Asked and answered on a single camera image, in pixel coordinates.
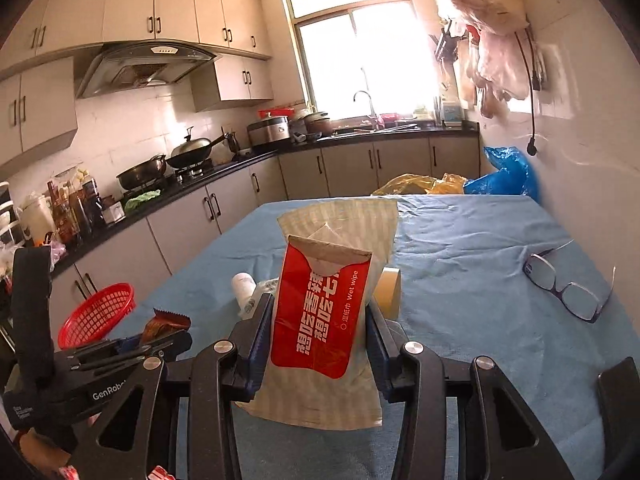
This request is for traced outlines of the person hand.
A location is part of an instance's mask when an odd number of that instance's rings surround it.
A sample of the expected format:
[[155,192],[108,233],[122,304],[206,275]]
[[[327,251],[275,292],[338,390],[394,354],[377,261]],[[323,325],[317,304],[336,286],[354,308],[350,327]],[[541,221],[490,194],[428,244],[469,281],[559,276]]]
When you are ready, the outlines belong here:
[[60,469],[67,464],[70,454],[48,437],[40,436],[34,428],[18,434],[16,443],[24,459],[39,472],[48,479],[61,479]]

